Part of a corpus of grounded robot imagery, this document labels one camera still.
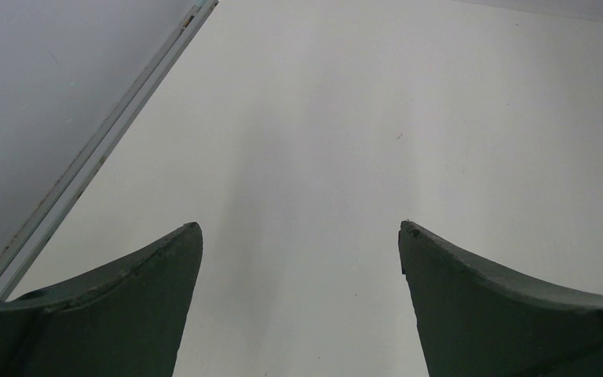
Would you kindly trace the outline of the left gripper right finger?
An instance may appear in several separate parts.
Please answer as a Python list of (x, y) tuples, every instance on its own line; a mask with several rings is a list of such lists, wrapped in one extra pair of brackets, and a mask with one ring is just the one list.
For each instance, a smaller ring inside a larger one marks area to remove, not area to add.
[(431, 376), (603, 376), (603, 295), (519, 273), (413, 221), (398, 249)]

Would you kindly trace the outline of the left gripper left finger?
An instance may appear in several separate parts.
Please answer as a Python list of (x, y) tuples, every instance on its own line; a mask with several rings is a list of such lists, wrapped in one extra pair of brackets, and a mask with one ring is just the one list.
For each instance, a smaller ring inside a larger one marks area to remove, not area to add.
[(0, 376), (172, 375), (202, 256), (202, 230), (192, 222), (0, 301)]

